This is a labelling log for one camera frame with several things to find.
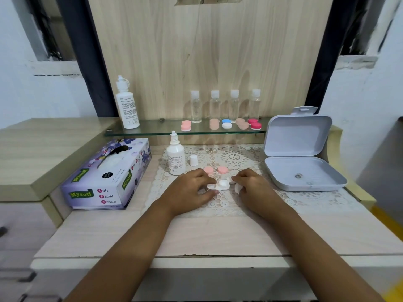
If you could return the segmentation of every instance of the drawer handle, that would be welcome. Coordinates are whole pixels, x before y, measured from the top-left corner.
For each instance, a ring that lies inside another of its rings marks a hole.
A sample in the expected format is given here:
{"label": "drawer handle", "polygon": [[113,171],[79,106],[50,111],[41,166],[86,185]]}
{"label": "drawer handle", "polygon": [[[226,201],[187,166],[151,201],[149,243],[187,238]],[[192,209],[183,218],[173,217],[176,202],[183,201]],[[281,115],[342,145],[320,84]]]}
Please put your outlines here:
{"label": "drawer handle", "polygon": [[6,233],[7,233],[7,228],[6,227],[0,227],[0,237],[2,237]]}

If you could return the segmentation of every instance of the desk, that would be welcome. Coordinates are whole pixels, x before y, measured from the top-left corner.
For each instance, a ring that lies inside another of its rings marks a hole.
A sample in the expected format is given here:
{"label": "desk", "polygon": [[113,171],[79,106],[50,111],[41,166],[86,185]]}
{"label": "desk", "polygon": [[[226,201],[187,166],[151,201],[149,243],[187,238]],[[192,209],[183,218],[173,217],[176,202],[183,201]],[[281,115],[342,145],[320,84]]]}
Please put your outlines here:
{"label": "desk", "polygon": [[[140,217],[161,158],[124,211],[74,211],[35,255],[47,294],[65,297]],[[403,242],[369,211],[302,218],[383,293],[403,276]],[[176,218],[134,300],[314,299],[279,237],[258,217]]]}

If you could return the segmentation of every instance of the glass shelf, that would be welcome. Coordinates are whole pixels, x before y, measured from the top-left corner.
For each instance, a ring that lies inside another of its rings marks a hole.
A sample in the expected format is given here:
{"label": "glass shelf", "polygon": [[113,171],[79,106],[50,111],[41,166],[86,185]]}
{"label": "glass shelf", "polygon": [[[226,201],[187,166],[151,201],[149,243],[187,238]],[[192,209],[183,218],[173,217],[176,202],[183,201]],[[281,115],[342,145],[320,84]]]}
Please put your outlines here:
{"label": "glass shelf", "polygon": [[120,136],[167,136],[174,130],[178,135],[190,134],[262,134],[266,132],[267,124],[270,118],[264,117],[259,120],[262,124],[261,130],[252,130],[250,127],[246,130],[241,130],[233,123],[231,129],[222,128],[220,121],[220,128],[217,130],[210,129],[209,119],[201,120],[201,123],[192,123],[190,131],[181,131],[181,124],[183,120],[140,120],[140,126],[134,129],[126,129],[122,123],[116,124],[111,129],[105,132],[106,137],[120,137]]}

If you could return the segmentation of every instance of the forearm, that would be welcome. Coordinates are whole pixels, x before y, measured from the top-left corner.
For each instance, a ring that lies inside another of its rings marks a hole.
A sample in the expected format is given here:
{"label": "forearm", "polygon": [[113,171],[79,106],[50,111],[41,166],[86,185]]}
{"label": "forearm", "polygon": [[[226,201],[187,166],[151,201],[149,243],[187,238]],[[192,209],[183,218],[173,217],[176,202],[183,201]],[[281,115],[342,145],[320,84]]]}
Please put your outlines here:
{"label": "forearm", "polygon": [[383,301],[292,208],[286,206],[272,218],[271,224],[319,301]]}
{"label": "forearm", "polygon": [[131,301],[171,221],[172,216],[156,201],[99,260],[65,301]]}

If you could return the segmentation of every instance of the tissue box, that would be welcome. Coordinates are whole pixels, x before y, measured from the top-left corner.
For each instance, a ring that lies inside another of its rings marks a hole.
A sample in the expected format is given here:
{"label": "tissue box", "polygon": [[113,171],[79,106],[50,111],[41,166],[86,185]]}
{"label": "tissue box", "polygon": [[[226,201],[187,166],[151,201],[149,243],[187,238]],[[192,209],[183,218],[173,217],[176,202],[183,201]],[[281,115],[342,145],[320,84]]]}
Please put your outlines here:
{"label": "tissue box", "polygon": [[72,208],[126,208],[151,160],[148,139],[109,142],[61,186]]}

